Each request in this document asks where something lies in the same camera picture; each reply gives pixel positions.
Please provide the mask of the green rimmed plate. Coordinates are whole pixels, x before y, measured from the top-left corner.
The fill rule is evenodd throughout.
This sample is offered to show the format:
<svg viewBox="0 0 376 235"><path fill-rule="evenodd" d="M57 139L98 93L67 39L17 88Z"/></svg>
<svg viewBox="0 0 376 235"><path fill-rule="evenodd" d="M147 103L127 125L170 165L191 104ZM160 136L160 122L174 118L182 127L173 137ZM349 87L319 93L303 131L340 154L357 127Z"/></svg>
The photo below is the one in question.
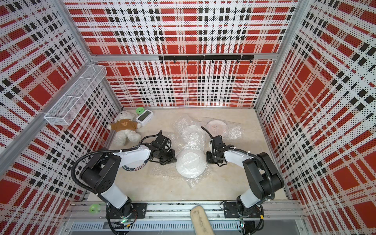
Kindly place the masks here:
<svg viewBox="0 0 376 235"><path fill-rule="evenodd" d="M202 151L195 149L182 150L176 157L177 172L185 178L195 178L201 175L207 166L206 157Z"/></svg>

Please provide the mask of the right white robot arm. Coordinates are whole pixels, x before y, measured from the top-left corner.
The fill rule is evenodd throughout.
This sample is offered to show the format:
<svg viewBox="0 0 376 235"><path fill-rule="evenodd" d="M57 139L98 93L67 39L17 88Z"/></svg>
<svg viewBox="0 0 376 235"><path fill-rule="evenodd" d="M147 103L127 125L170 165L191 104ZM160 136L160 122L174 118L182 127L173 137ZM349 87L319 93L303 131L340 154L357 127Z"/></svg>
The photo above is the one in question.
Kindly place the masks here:
<svg viewBox="0 0 376 235"><path fill-rule="evenodd" d="M249 209L273 200L276 192L285 186L279 170L267 153L253 154L226 145L221 136L210 136L210 148L206 153L207 163L219 167L232 163L244 169L249 189L237 199L240 208Z"/></svg>

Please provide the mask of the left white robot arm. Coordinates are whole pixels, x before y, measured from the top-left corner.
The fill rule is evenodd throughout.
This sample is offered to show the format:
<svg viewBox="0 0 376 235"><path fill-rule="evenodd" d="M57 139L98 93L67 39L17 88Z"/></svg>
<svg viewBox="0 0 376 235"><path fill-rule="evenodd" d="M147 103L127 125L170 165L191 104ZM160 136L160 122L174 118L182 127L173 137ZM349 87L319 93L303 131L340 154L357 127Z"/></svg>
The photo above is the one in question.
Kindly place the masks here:
<svg viewBox="0 0 376 235"><path fill-rule="evenodd" d="M138 171L148 162L168 165L177 162L172 141L162 130L144 137L128 149L102 149L83 155L71 168L71 178L80 187L96 194L116 209L128 208L131 200L115 184L120 168Z"/></svg>

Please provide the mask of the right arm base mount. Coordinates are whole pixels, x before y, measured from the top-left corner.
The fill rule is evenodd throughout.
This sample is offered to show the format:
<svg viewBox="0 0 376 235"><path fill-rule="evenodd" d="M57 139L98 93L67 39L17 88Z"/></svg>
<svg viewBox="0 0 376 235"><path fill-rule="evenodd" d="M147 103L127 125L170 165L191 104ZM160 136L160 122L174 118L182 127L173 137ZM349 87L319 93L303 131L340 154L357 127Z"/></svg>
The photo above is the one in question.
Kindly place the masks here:
<svg viewBox="0 0 376 235"><path fill-rule="evenodd" d="M226 218L238 218L239 232L242 235L253 235L264 228L264 208L253 205L246 208L238 199L236 202L222 201L219 204Z"/></svg>

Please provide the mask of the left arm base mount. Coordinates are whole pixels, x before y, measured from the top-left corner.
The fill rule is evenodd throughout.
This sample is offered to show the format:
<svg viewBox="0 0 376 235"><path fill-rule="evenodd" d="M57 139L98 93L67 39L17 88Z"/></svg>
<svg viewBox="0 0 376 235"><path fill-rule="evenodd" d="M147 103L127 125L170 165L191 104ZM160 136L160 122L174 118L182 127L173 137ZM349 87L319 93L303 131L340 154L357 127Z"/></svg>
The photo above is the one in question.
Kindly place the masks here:
<svg viewBox="0 0 376 235"><path fill-rule="evenodd" d="M126 202L120 209L106 204L106 219L110 230L116 235L123 235L120 230L129 229L137 219L145 218L147 203Z"/></svg>

